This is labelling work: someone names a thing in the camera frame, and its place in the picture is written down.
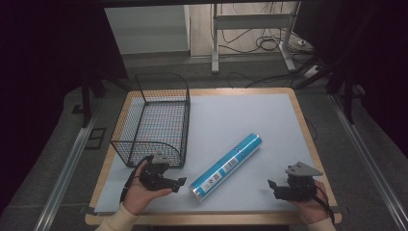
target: blue cylinder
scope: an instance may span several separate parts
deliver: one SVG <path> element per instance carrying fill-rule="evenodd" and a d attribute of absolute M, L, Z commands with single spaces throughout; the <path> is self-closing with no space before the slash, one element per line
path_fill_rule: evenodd
<path fill-rule="evenodd" d="M 249 156 L 258 150 L 262 139 L 250 134 L 231 151 L 219 159 L 212 167 L 191 183 L 189 188 L 202 201 L 218 185 L 236 170 Z"/>

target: metal wire basket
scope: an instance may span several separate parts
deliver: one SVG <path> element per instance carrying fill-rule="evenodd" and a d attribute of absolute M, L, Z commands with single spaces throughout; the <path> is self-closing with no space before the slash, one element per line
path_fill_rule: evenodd
<path fill-rule="evenodd" d="M 190 92 L 176 74 L 136 76 L 136 90 L 126 97 L 111 145 L 127 167 L 145 156 L 162 153 L 170 167 L 186 162 L 190 119 Z"/>

